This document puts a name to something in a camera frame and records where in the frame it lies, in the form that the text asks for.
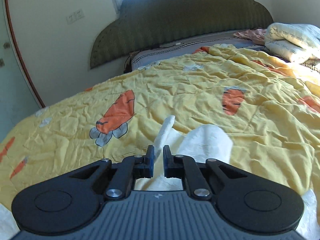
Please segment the dark green padded headboard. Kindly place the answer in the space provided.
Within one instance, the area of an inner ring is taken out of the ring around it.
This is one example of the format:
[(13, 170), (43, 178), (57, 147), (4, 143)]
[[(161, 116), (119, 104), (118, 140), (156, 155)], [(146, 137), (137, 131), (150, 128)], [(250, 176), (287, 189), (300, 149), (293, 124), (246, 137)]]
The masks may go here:
[(93, 43), (90, 68), (164, 43), (271, 23), (255, 0), (123, 0), (118, 18)]

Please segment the folded white floral blanket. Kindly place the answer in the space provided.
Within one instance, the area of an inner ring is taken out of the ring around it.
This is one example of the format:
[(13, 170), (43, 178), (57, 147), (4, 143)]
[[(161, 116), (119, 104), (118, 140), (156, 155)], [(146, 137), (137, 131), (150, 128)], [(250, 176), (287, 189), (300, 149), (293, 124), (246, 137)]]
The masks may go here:
[(264, 40), (270, 52), (289, 62), (319, 58), (319, 27), (315, 25), (272, 23)]

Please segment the yellow carrot print quilt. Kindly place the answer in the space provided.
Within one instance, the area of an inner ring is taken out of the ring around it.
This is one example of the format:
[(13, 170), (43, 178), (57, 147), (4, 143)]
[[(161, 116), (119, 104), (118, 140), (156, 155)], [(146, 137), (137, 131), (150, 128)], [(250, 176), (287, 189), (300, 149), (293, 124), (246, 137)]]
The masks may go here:
[(222, 128), (232, 165), (319, 194), (319, 74), (218, 44), (148, 65), (22, 120), (1, 143), (1, 204), (101, 158), (143, 153), (166, 117), (185, 134)]

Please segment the pink cloth by headboard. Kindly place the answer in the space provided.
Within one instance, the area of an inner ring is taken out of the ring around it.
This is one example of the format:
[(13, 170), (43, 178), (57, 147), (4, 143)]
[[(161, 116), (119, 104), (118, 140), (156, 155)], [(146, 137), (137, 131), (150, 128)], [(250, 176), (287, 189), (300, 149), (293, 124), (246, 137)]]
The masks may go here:
[(248, 29), (237, 31), (233, 34), (234, 37), (251, 40), (254, 44), (263, 46), (265, 44), (266, 29)]

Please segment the grey striped pillow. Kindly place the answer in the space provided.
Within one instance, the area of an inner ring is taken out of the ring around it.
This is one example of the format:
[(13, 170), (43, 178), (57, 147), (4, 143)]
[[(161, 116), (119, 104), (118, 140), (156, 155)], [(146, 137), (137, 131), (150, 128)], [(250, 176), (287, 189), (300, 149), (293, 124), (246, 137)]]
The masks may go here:
[(248, 48), (263, 50), (261, 45), (254, 44), (251, 40), (237, 38), (233, 32), (220, 32), (207, 35), (200, 35), (162, 44), (157, 48), (141, 50), (131, 53), (125, 62), (124, 72), (129, 73), (139, 67), (161, 60), (177, 57), (184, 54), (192, 54), (200, 47), (211, 47), (215, 44), (231, 44), (236, 48)]

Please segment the white wall power socket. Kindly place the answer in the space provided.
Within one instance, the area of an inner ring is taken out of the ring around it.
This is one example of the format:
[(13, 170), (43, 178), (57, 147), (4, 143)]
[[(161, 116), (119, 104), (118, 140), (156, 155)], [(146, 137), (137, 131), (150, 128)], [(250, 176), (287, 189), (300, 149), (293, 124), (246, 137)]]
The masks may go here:
[(84, 18), (84, 12), (82, 9), (79, 9), (66, 17), (67, 24), (72, 24), (75, 21)]

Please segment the glass sliding wardrobe door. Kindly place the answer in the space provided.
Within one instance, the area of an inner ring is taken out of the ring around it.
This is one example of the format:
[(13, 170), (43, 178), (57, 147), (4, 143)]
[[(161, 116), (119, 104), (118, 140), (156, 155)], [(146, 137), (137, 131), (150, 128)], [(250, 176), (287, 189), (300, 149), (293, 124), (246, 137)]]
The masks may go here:
[(1, 0), (1, 140), (24, 118), (41, 106), (22, 73), (9, 31), (5, 0)]

